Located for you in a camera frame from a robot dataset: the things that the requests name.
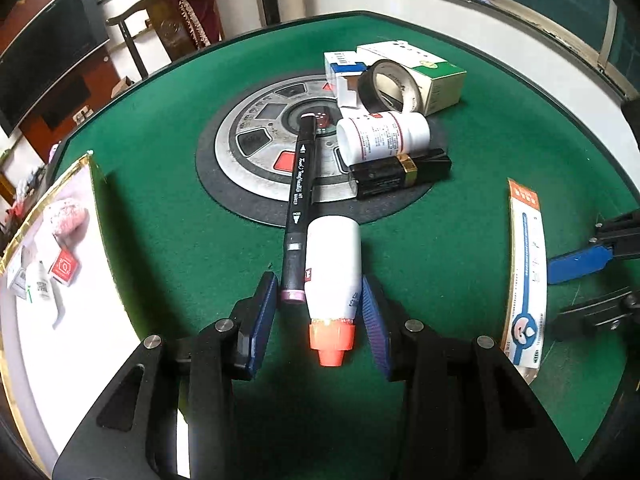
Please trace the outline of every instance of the medicine box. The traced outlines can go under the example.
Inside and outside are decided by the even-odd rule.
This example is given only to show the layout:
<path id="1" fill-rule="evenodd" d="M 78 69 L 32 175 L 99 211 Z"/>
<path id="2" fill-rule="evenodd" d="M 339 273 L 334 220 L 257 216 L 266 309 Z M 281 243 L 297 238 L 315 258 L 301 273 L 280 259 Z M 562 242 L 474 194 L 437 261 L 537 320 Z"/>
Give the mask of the medicine box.
<path id="1" fill-rule="evenodd" d="M 358 59 L 367 66 L 379 59 L 390 59 L 410 69 L 409 72 L 422 95 L 425 115 L 433 114 L 460 101 L 466 70 L 455 66 L 430 52 L 410 45 L 406 41 L 383 41 L 360 45 L 356 51 Z M 402 101 L 400 89 L 386 77 L 376 80 L 380 90 Z"/>
<path id="2" fill-rule="evenodd" d="M 366 69 L 353 50 L 324 53 L 324 74 L 339 107 L 360 106 L 358 78 Z"/>
<path id="3" fill-rule="evenodd" d="M 527 383 L 542 363 L 546 320 L 545 232 L 538 195 L 509 179 L 511 284 L 501 347 Z"/>

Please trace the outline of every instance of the green felt table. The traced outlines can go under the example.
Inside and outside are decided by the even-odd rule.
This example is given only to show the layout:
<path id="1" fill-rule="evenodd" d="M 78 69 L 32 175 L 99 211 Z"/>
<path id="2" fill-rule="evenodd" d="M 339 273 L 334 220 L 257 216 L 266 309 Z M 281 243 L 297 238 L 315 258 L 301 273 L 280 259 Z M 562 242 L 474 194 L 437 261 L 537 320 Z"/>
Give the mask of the green felt table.
<path id="1" fill-rule="evenodd" d="M 615 168 L 522 79 L 429 31 L 358 14 L 252 34 L 176 64 L 128 92 L 69 140 L 58 174 L 86 150 L 117 203 L 106 235 L 140 337 L 193 334 L 280 272 L 278 228 L 219 206 L 196 175 L 207 121 L 234 95 L 322 53 L 402 39 L 465 68 L 462 100 L 437 114 L 449 132 L 450 180 L 403 211 L 362 226 L 363 270 L 412 317 L 446 336 L 500 339 L 509 290 L 507 178 L 538 192 L 549 256 L 583 246 L 596 220 L 637 207 Z M 550 286 L 548 315 L 627 285 L 637 262 Z M 378 478 L 397 450 L 402 384 L 376 370 L 363 325 L 341 368 L 308 348 L 306 313 L 276 313 L 264 365 L 236 384 L 242 450 L 256 478 Z M 598 429 L 626 362 L 616 333 L 545 341 L 532 384 L 576 458 Z"/>

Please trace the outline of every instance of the white pill bottle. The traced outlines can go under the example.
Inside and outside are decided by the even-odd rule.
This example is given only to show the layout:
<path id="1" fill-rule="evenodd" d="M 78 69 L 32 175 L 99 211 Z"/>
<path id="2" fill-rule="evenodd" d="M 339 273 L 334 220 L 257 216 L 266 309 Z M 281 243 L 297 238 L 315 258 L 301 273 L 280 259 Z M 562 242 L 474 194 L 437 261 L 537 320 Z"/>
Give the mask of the white pill bottle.
<path id="1" fill-rule="evenodd" d="M 429 147 L 431 132 L 418 112 L 380 112 L 344 118 L 336 125 L 342 160 L 347 166 Z"/>
<path id="2" fill-rule="evenodd" d="M 58 306 L 53 294 L 51 282 L 44 264 L 35 260 L 24 271 L 27 301 L 38 312 L 39 319 L 47 326 L 52 326 L 58 319 Z"/>
<path id="3" fill-rule="evenodd" d="M 305 295 L 310 346 L 322 366 L 340 366 L 353 348 L 360 304 L 360 226 L 345 216 L 313 220 L 306 237 Z"/>

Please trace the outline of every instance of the television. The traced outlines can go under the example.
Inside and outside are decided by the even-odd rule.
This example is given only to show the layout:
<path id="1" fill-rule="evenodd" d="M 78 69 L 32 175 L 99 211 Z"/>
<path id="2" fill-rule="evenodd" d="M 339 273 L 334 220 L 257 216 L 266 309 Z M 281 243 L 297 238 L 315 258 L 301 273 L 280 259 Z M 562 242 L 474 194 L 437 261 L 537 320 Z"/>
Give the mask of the television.
<path id="1" fill-rule="evenodd" d="M 0 127 L 9 135 L 44 95 L 109 37 L 95 0 L 53 0 L 0 55 Z"/>

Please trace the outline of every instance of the black battery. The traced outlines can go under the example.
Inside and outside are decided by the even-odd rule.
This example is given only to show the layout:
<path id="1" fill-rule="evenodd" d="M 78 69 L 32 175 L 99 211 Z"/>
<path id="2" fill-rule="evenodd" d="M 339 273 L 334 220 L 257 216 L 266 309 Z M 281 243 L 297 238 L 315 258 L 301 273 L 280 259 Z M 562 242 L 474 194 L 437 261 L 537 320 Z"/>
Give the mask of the black battery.
<path id="1" fill-rule="evenodd" d="M 401 155 L 349 167 L 351 189 L 358 200 L 405 187 L 437 182 L 449 176 L 451 159 L 441 148 L 419 156 Z"/>

